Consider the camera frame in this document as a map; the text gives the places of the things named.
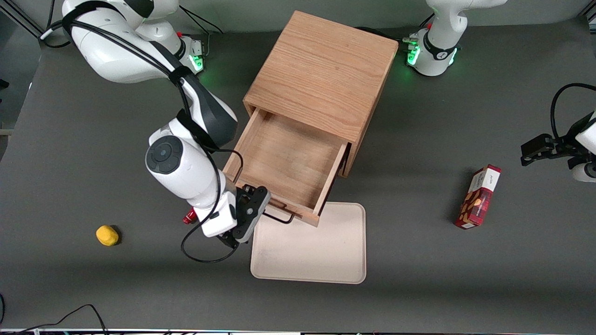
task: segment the green led light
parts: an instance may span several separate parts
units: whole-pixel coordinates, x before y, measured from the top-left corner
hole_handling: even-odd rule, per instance
[[[420,55],[420,47],[416,46],[414,50],[410,51],[408,54],[408,64],[414,66],[418,60],[418,55]]]
[[[190,62],[193,64],[193,67],[197,72],[203,71],[203,57],[189,55],[188,58],[190,58]]]
[[[453,60],[455,59],[455,54],[457,53],[457,48],[453,50],[453,54],[451,55],[451,60],[449,61],[449,65],[453,64]]]

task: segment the gray table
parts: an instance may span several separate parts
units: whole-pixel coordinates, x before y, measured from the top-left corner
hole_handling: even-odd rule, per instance
[[[200,78],[240,129],[241,99],[277,36],[211,42]],[[520,144],[550,131],[555,91],[594,83],[586,23],[474,27],[462,44],[437,78],[398,55],[352,173],[331,192],[367,210],[358,286],[255,279],[250,245],[215,265],[184,258],[189,206],[143,164],[149,134],[181,107],[174,87],[110,83],[72,47],[43,50],[0,165],[4,326],[93,303],[111,328],[593,333],[596,185],[574,181],[565,160],[519,163]],[[560,132],[595,104],[591,91],[566,92]],[[488,163],[503,168],[491,208],[463,231],[452,221],[470,173]],[[104,224],[121,227],[122,245],[97,242]],[[227,251],[200,234],[189,245],[204,257]],[[81,312],[64,326],[97,321]]]

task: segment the red button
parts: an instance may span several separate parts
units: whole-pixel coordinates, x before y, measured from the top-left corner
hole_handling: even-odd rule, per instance
[[[193,224],[193,223],[197,222],[197,220],[198,220],[198,217],[194,211],[194,208],[191,208],[188,211],[187,215],[184,217],[184,219],[182,219],[182,221],[187,225]]]

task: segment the open drawer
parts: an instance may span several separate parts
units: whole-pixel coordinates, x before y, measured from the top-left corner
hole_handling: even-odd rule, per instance
[[[236,186],[264,186],[271,192],[270,205],[317,226],[346,147],[335,135],[256,109],[235,148],[244,158]],[[223,172],[233,179],[239,167],[233,154]]]

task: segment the wooden box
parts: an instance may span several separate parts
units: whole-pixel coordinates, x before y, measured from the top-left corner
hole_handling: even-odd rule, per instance
[[[251,115],[236,150],[237,182],[265,186],[271,205],[317,225],[336,175],[346,177],[383,89],[397,42],[294,12],[244,97]],[[240,160],[223,172],[232,178]]]

